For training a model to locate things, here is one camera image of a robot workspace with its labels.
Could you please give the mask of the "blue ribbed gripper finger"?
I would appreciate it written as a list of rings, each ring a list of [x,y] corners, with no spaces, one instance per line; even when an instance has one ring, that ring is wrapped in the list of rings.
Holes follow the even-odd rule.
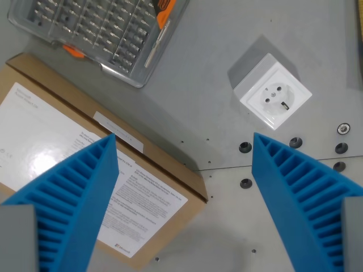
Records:
[[[362,187],[321,162],[254,134],[252,175],[295,271],[344,271],[341,208]]]
[[[4,201],[35,209],[40,271],[86,271],[119,176],[116,137],[74,153]]]

